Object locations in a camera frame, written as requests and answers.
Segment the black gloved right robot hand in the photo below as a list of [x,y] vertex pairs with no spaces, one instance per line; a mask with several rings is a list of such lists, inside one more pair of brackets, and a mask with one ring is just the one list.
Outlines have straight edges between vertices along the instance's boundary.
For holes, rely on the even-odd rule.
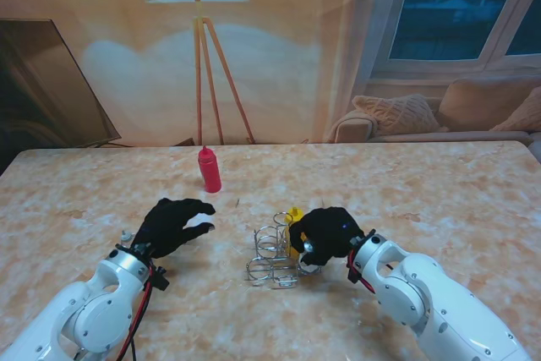
[[305,251],[304,235],[312,251],[303,257],[306,265],[325,266],[333,257],[344,258],[353,238],[364,238],[353,217],[343,207],[314,209],[290,226],[290,244],[300,254]]

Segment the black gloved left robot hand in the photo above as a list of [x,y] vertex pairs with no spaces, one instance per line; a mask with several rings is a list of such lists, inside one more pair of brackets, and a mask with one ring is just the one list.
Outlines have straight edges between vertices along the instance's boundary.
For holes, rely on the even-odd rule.
[[143,256],[160,259],[214,230],[211,222],[200,222],[190,227],[187,224],[197,215],[213,216],[215,213],[213,205],[201,200],[162,198],[145,216],[130,247],[145,249]]

